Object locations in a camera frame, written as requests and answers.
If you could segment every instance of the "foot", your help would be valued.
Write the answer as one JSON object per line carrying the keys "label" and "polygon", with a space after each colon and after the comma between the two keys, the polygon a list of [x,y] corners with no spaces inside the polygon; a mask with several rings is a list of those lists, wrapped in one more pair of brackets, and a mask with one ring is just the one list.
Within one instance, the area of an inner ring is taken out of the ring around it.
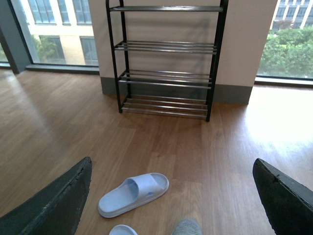
{"label": "foot", "polygon": [[202,232],[195,220],[186,218],[177,225],[172,235],[202,235]]}

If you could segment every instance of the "slide sandal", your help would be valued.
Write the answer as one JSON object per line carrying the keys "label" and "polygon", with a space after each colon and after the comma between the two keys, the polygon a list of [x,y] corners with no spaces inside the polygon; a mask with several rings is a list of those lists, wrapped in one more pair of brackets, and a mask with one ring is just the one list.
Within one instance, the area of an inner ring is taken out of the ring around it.
{"label": "slide sandal", "polygon": [[109,235],[137,235],[137,233],[131,227],[124,224],[120,224],[112,228]]}
{"label": "slide sandal", "polygon": [[116,217],[157,199],[168,187],[168,179],[160,173],[127,178],[119,187],[100,199],[98,211],[105,218]]}

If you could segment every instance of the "baseboard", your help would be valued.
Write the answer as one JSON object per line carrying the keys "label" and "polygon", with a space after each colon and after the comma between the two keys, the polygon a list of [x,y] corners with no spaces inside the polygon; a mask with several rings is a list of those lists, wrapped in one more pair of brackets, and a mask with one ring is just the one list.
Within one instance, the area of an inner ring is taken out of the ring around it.
{"label": "baseboard", "polygon": [[[116,94],[115,82],[113,78],[101,77],[102,93]],[[246,86],[232,86],[216,84],[214,91],[215,102],[240,103],[248,104],[252,87]],[[160,87],[151,85],[132,85],[133,94],[141,95],[160,95],[167,97],[179,97],[188,99],[205,99],[206,90],[199,91],[199,89],[191,88],[177,88],[177,87]],[[120,93],[127,93],[126,84],[121,84]]]}

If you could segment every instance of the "building window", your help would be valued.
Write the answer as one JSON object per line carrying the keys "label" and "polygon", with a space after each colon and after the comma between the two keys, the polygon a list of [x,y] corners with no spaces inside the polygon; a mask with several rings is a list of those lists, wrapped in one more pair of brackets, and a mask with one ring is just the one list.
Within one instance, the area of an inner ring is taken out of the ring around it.
{"label": "building window", "polygon": [[93,37],[80,38],[86,65],[98,66],[96,45]]}
{"label": "building window", "polygon": [[78,24],[91,24],[88,0],[73,0]]}
{"label": "building window", "polygon": [[43,47],[42,54],[38,51],[40,61],[46,64],[65,64],[65,57],[58,36],[39,36],[41,46]]}
{"label": "building window", "polygon": [[290,6],[286,15],[286,18],[293,18],[296,7]]}
{"label": "building window", "polygon": [[28,0],[36,24],[55,24],[49,0]]}
{"label": "building window", "polygon": [[300,7],[297,14],[297,19],[303,19],[306,11],[307,11],[306,7]]}
{"label": "building window", "polygon": [[293,28],[300,28],[301,22],[295,22],[293,23]]}
{"label": "building window", "polygon": [[63,24],[69,24],[69,18],[67,14],[67,6],[65,5],[65,0],[58,0],[59,9],[62,17]]}
{"label": "building window", "polygon": [[286,7],[279,7],[277,10],[276,18],[282,18],[284,16]]}
{"label": "building window", "polygon": [[313,7],[311,8],[308,18],[313,19]]}

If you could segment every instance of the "tree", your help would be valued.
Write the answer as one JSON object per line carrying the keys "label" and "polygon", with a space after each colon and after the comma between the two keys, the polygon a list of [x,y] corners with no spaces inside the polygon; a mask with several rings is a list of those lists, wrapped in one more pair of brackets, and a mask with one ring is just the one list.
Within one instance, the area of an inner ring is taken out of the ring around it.
{"label": "tree", "polygon": [[47,36],[40,37],[38,40],[34,35],[32,39],[41,63],[49,63],[49,59],[53,59],[57,50],[57,45],[49,40]]}
{"label": "tree", "polygon": [[313,27],[270,31],[258,74],[313,78]]}

